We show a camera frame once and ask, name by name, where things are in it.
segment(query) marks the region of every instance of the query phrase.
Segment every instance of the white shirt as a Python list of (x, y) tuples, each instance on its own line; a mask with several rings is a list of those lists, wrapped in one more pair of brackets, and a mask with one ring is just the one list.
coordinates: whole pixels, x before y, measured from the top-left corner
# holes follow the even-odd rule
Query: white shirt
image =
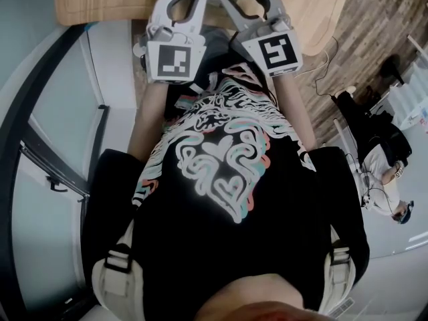
[(381, 145), (369, 152), (361, 168), (361, 195), (365, 199), (369, 196), (368, 208), (382, 215), (392, 215), (400, 203), (397, 180), (382, 185), (382, 176), (390, 168)]

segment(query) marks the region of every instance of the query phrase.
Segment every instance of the door handle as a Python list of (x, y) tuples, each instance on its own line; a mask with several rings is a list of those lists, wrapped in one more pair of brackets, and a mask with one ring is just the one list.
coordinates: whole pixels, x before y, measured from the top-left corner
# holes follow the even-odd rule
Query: door handle
[(56, 191), (57, 193), (66, 193), (68, 189), (56, 189), (57, 185), (60, 185), (60, 180), (55, 179), (50, 176), (46, 176), (47, 181), (51, 184), (51, 190)]

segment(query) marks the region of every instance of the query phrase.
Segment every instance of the neck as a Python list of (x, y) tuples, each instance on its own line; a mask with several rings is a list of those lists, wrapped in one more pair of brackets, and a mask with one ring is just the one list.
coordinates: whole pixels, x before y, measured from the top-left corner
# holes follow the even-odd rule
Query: neck
[(195, 321), (222, 320), (242, 306), (268, 301), (303, 309), (303, 297), (295, 287), (277, 274), (266, 274), (231, 282), (205, 302)]

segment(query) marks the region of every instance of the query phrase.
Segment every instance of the person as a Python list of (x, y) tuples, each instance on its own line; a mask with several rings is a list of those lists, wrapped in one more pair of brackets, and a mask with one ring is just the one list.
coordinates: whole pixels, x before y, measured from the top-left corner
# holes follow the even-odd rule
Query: person
[[(128, 153), (100, 157), (82, 236), (86, 280), (101, 296), (96, 263), (132, 223), (147, 321), (329, 320), (316, 312), (329, 311), (333, 223), (350, 258), (331, 265), (351, 267), (336, 303), (368, 265), (357, 198), (344, 209), (321, 188), (292, 75), (274, 78), (277, 107), (259, 68), (210, 32), (195, 81), (149, 84)], [(183, 110), (183, 100), (194, 102)]]
[(410, 205), (413, 207), (413, 203), (400, 200), (397, 186), (397, 179), (403, 174), (405, 164), (398, 160), (390, 167), (381, 145), (382, 138), (370, 118), (353, 100), (354, 91), (354, 86), (348, 87), (336, 93), (333, 100), (356, 141), (360, 172), (354, 175), (362, 206), (405, 224), (410, 220)]

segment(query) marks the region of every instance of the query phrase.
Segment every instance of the frosted glass panel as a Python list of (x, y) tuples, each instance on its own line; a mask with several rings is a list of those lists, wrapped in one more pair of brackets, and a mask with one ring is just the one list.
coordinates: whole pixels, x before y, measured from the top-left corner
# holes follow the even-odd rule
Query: frosted glass panel
[(0, 88), (56, 27), (54, 0), (0, 0)]
[(98, 102), (77, 41), (47, 82), (33, 116), (47, 136), (49, 146), (83, 177), (87, 175), (84, 159), (88, 156), (97, 109)]
[(63, 302), (78, 291), (72, 220), (79, 207), (77, 199), (51, 191), (41, 169), (31, 170), (39, 170), (43, 180), (18, 170), (12, 210), (13, 257), (30, 312)]

